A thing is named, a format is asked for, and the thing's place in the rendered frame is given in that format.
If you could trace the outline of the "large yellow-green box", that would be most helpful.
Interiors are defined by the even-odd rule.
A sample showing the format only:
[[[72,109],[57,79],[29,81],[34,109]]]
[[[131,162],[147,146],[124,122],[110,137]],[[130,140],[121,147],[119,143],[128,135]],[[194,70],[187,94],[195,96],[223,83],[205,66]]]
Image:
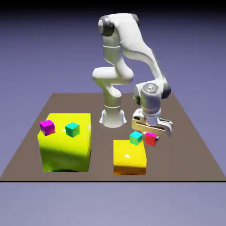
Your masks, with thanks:
[[[38,133],[38,144],[44,172],[87,172],[91,154],[90,113],[50,113],[47,120],[55,124],[55,133]],[[70,137],[65,126],[71,122],[80,126],[80,133]]]

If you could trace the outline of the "small magenta cube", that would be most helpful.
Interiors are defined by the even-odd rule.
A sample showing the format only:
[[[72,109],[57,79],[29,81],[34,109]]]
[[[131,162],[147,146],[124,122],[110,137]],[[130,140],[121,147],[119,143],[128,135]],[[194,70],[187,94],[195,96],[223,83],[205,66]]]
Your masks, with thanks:
[[[45,136],[55,133],[55,124],[51,120],[41,121],[39,125],[41,132]]]

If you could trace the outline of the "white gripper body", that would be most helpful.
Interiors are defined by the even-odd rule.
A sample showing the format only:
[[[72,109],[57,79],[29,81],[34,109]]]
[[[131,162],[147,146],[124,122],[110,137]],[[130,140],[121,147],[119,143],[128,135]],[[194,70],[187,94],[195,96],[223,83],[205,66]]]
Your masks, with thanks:
[[[147,115],[142,108],[137,109],[132,116],[132,128],[143,134],[153,133],[158,136],[172,135],[173,122],[160,118],[160,114]]]

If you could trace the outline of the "large yellow box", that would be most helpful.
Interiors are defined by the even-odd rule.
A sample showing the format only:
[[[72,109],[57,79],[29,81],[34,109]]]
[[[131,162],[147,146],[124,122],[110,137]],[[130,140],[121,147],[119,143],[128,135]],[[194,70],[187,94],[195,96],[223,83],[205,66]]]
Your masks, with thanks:
[[[147,157],[143,141],[135,145],[130,140],[114,140],[113,167],[115,175],[144,175]]]

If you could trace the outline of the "small red cube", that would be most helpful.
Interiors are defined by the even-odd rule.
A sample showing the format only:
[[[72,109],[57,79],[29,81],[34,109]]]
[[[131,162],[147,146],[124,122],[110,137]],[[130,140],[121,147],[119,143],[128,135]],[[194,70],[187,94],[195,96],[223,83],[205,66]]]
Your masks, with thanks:
[[[148,133],[148,132],[146,132],[145,133],[145,137],[144,137],[145,144],[155,146],[156,145],[156,140],[155,140],[155,137],[156,136],[157,135],[154,134],[154,133]]]

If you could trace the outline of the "small green cube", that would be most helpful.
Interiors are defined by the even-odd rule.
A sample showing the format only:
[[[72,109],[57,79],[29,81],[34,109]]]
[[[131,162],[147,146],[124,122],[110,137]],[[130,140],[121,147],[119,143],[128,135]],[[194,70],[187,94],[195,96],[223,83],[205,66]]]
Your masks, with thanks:
[[[80,126],[77,123],[71,122],[65,126],[65,133],[70,137],[75,137],[80,133]]]

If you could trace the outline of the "small cyan cube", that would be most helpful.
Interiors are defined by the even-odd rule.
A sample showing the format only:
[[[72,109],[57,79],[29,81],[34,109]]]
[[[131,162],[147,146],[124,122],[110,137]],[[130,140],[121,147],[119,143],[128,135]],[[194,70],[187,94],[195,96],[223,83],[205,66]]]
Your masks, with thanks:
[[[130,140],[130,143],[134,145],[139,145],[143,140],[143,135],[142,133],[134,131],[133,133],[130,134],[129,140]]]

